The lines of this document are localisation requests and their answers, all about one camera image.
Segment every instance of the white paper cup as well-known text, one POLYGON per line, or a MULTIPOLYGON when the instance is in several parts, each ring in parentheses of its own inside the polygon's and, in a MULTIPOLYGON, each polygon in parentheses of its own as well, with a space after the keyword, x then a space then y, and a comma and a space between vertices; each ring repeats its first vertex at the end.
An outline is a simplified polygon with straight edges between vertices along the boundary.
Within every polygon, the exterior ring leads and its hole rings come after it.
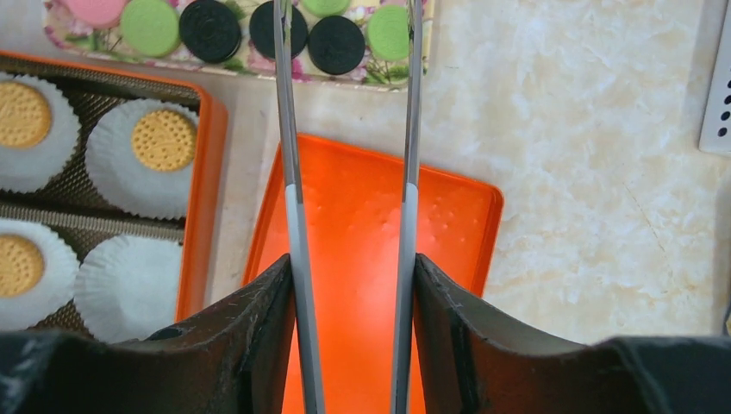
POLYGON ((86 144, 86 172, 101 196, 120 209, 144 217, 180 218, 188 210, 193 162, 177 171, 157 172, 137 160, 132 131, 155 110, 173 110, 198 127, 198 116, 174 103, 138 99, 106 115, 86 144))
POLYGON ((145 339, 175 322, 183 249, 174 241, 119 235, 87 254, 74 304, 102 342, 145 339))
POLYGON ((27 239, 43 256, 43 276, 35 286, 19 296, 0 298, 0 330, 26 329, 72 299, 78 260, 73 250, 42 224, 0 219, 0 235, 27 239))
POLYGON ((28 75, 0 74, 0 82, 7 80, 30 86, 43 95, 51 108, 51 128, 46 138, 33 147, 0 147, 0 190, 38 191, 66 167, 78 145, 81 125, 55 85, 28 75))

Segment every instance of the floral pattern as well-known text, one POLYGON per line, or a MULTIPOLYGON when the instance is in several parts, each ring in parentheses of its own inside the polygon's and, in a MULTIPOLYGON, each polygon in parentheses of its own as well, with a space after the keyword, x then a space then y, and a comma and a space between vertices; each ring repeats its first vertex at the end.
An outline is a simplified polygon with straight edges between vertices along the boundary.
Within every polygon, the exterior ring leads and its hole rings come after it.
MULTIPOLYGON (((168 2, 180 13, 195 0, 160 0, 168 2)), ((212 72, 228 75, 248 75, 260 78, 273 78, 275 65, 272 60, 262 56, 249 40, 248 17, 265 0, 220 0, 226 4, 241 22, 244 42, 231 59, 220 65, 209 65, 188 51, 185 46, 164 59, 153 59, 139 55, 129 47, 118 28, 94 29, 77 20, 64 5, 63 0, 42 0, 44 11, 44 31, 46 37, 58 48, 67 52, 88 56, 95 59, 118 60, 145 66, 169 67, 193 72, 212 72)), ((352 7, 343 15, 355 22, 365 32, 368 20, 378 7, 387 4, 405 6, 408 0, 353 0, 352 7)), ((424 72, 428 64, 428 51, 431 38, 431 21, 434 15, 436 0, 422 0, 424 5, 424 72)), ((293 0, 297 6, 299 0, 293 0)), ((300 8, 308 25, 317 23, 317 17, 306 9, 300 8)), ((309 59, 307 52, 301 53, 292 61, 292 78, 297 82, 325 82, 339 85, 394 91, 405 86, 409 76, 408 61, 387 62, 376 59, 370 48, 358 67, 341 76, 330 76, 317 69, 309 59)))

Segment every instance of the metal mesh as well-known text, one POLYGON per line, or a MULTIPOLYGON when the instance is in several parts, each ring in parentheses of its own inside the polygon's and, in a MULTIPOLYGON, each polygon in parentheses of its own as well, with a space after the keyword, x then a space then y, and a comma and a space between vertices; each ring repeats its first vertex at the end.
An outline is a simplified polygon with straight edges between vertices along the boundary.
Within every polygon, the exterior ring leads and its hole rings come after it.
MULTIPOLYGON (((84 168, 89 134, 108 111, 136 98, 182 104, 196 113, 199 96, 191 88, 87 69, 33 62, 0 54, 0 71, 27 74, 54 83, 81 123, 76 152, 64 171, 31 194, 0 191, 0 217, 43 223, 83 260, 99 243, 120 234, 181 242, 184 219, 153 220, 129 215, 102 199, 84 168)), ((71 301, 31 329, 67 329, 90 336, 71 301)))

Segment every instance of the orange tray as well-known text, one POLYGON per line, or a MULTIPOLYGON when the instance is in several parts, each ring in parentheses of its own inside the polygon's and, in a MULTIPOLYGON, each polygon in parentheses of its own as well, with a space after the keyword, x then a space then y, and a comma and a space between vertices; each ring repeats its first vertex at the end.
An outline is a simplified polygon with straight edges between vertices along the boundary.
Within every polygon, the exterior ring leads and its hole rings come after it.
MULTIPOLYGON (((403 161, 299 135, 305 215, 328 412, 389 412, 403 161)), ((492 185, 422 167, 417 250, 481 296, 503 210, 492 185)), ((244 285, 289 251, 281 152, 272 166, 244 285)), ((423 413, 412 354, 411 412, 423 413)), ((284 391, 304 414, 297 332, 284 391)))

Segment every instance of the white marble surface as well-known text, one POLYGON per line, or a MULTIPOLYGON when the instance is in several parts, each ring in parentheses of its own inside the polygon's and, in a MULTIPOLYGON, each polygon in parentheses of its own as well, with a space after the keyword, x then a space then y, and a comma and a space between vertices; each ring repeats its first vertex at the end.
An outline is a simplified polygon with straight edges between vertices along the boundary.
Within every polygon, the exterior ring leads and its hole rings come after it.
MULTIPOLYGON (((485 298, 559 336, 720 331, 731 161, 697 151, 723 0, 440 0, 423 160, 506 198, 485 298)), ((76 60, 40 2, 0 3, 0 48, 76 60)), ((165 72, 232 116, 213 298, 240 283, 277 144, 274 83, 165 72)), ((300 130, 392 154, 405 95, 296 85, 300 130)))

